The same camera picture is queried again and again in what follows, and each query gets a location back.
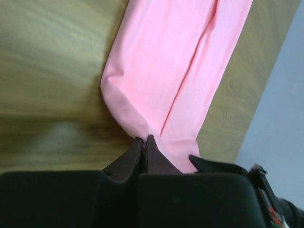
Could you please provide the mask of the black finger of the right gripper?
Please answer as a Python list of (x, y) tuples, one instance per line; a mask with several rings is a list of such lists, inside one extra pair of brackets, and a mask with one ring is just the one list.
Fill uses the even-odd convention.
[(196, 173), (232, 173), (247, 176), (248, 171), (232, 164), (217, 161), (209, 161), (194, 155), (189, 156), (189, 161), (197, 169)]

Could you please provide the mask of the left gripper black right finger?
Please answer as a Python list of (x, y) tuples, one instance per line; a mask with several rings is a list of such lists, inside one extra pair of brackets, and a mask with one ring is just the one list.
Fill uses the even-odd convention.
[(180, 173), (146, 142), (147, 172), (138, 184), (140, 228), (266, 228), (252, 182), (232, 173)]

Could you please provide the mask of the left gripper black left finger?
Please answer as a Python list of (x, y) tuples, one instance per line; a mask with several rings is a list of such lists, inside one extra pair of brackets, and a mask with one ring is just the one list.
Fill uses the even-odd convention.
[(0, 176), (3, 228), (135, 228), (143, 141), (102, 170), (12, 171)]

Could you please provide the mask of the pink t shirt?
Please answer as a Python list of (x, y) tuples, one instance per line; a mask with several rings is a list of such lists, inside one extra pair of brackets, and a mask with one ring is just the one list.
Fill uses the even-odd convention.
[(181, 172), (237, 44), (250, 0), (131, 0), (101, 78), (104, 101), (131, 137), (152, 134)]

